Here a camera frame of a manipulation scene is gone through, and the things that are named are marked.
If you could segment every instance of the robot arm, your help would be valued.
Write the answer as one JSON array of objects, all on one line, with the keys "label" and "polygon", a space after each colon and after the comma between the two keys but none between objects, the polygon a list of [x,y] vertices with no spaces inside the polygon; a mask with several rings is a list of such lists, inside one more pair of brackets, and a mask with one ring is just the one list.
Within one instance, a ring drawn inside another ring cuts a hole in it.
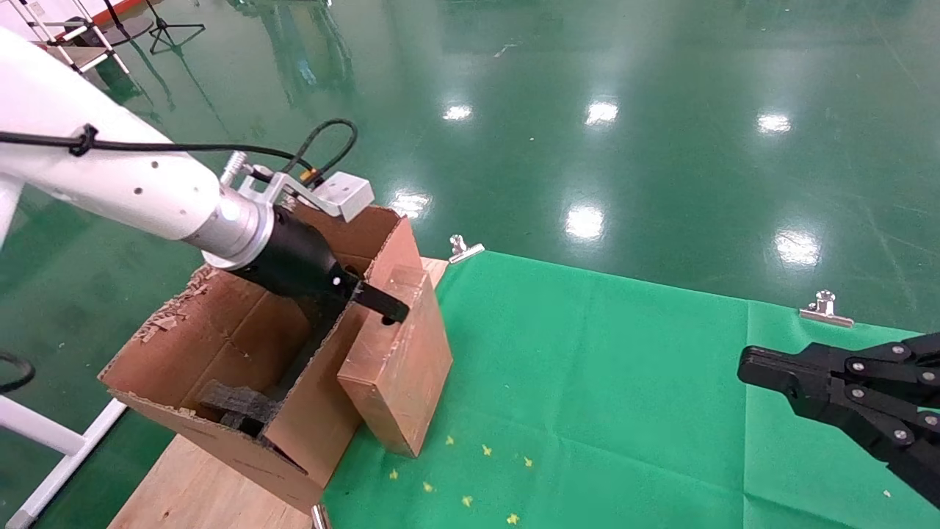
[{"label": "robot arm", "polygon": [[[5,79],[0,83],[0,131],[172,143],[84,78],[3,28],[0,77]],[[96,131],[89,134],[88,125]],[[195,246],[211,265],[275,294],[351,299],[392,321],[403,321],[407,306],[343,270],[316,229],[275,205],[289,193],[349,221],[372,202],[369,183],[338,172],[311,191],[288,174],[244,161],[244,153],[234,153],[219,179],[185,152],[71,152],[0,142],[0,243],[23,185],[30,184],[76,207]],[[238,172],[246,176],[235,190],[230,185]],[[260,183],[266,187],[257,191]]]}]

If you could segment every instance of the white pole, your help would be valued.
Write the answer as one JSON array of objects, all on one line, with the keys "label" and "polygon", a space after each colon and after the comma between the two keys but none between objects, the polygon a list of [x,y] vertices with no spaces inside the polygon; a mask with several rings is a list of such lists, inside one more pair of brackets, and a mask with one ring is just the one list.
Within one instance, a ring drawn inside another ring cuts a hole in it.
[{"label": "white pole", "polygon": [[0,396],[0,426],[66,456],[78,454],[85,446],[82,436],[4,396]]},{"label": "white pole", "polygon": [[[7,522],[7,529],[27,529],[36,521],[42,509],[46,508],[46,505],[53,500],[59,490],[62,489],[62,486],[69,481],[71,475],[78,470],[78,467],[82,466],[82,462],[85,461],[88,454],[91,454],[98,442],[104,437],[104,434],[114,425],[126,408],[127,406],[124,404],[111,399],[111,402],[99,413],[95,422],[85,430],[85,435],[79,436],[79,439],[82,440],[82,446],[78,452],[74,456],[62,457],[62,460],[55,465],[53,471],[36,487],[36,490],[26,499],[20,510],[16,511],[13,518]],[[0,409],[0,418],[3,417],[3,411]],[[67,428],[63,427],[63,429],[74,433]]]}]

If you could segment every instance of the wooden table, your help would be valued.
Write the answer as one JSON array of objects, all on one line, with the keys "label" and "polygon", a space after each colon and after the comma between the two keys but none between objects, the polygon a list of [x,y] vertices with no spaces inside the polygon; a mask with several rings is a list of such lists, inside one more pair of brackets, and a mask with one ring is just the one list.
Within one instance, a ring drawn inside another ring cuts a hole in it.
[{"label": "wooden table", "polygon": [[[437,286],[447,261],[422,258]],[[310,517],[177,436],[108,529],[310,529]]]}]

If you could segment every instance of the cardboard flap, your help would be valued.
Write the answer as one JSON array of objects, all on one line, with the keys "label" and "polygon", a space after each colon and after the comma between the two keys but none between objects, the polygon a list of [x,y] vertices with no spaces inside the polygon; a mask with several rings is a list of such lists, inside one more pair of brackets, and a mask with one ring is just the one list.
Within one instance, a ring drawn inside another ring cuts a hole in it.
[{"label": "cardboard flap", "polygon": [[142,415],[168,426],[195,445],[218,457],[232,469],[261,485],[294,508],[309,512],[320,501],[323,488],[304,476],[274,450],[230,428],[190,413],[158,406],[133,394],[110,392]]},{"label": "cardboard flap", "polygon": [[297,204],[294,215],[320,231],[334,253],[374,258],[395,229],[399,214],[383,207],[370,206],[352,222],[333,218],[322,211]]},{"label": "cardboard flap", "polygon": [[[118,351],[98,375],[101,382],[165,406],[182,402],[265,293],[253,283],[207,265],[194,278],[200,273],[202,281],[190,281]],[[161,322],[168,329],[153,328]],[[147,330],[152,334],[144,341]]]}]

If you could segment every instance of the green backdrop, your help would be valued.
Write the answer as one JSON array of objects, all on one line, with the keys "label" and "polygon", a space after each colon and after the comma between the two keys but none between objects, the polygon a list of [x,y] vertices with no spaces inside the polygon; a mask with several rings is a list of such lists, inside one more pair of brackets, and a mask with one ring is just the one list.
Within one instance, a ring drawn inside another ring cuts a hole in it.
[{"label": "green backdrop", "polygon": [[493,252],[438,295],[454,364],[424,449],[361,428],[325,495],[336,527],[940,527],[841,431],[736,376],[748,344],[911,332]]}]

